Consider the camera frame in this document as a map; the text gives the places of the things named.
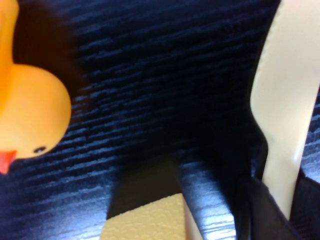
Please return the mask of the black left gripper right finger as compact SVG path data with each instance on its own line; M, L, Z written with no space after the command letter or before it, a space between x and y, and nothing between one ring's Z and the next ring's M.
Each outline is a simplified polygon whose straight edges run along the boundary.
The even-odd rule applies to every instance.
M292 224L303 240L320 238L320 184L299 172L292 204Z

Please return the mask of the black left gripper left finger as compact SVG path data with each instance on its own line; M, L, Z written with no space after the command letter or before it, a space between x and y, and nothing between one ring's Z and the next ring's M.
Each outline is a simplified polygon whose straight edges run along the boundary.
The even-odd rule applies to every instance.
M300 240L268 188L254 177L238 179L234 202L237 240Z

